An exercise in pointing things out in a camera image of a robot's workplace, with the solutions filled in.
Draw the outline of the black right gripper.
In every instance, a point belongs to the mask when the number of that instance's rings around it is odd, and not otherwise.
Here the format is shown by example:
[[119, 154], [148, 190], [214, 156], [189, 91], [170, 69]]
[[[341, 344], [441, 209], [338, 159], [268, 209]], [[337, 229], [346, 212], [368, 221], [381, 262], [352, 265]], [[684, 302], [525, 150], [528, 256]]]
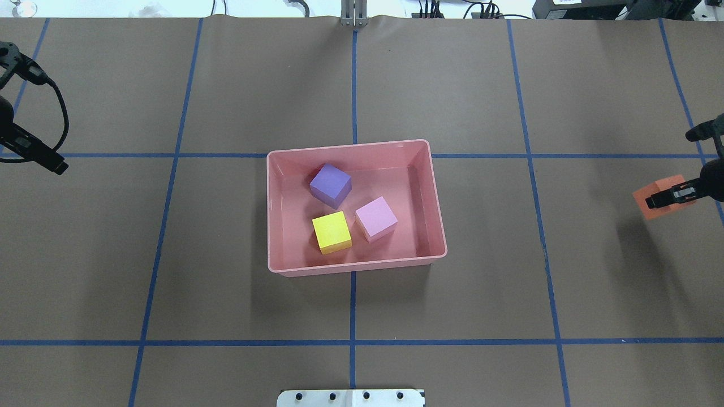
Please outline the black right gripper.
[[662, 209], [674, 204], [688, 204], [704, 197], [711, 197], [718, 202], [723, 201], [722, 134], [723, 114], [686, 131], [685, 137], [690, 142], [712, 139], [717, 159], [706, 162], [701, 168], [698, 178], [675, 184], [645, 198], [645, 204], [649, 209]]

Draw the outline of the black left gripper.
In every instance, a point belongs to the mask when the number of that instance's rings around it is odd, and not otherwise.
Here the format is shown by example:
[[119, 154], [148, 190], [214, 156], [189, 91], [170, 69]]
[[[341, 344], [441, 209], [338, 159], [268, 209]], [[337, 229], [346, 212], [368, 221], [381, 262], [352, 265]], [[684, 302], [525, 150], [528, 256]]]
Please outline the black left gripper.
[[[14, 43], [1, 43], [1, 88], [18, 76], [34, 85], [49, 83], [49, 77], [40, 65], [26, 56]], [[12, 103], [2, 96], [1, 108], [2, 146], [11, 149], [16, 155], [55, 173], [62, 175], [69, 165], [56, 150], [46, 146], [38, 137], [15, 124], [15, 109]]]

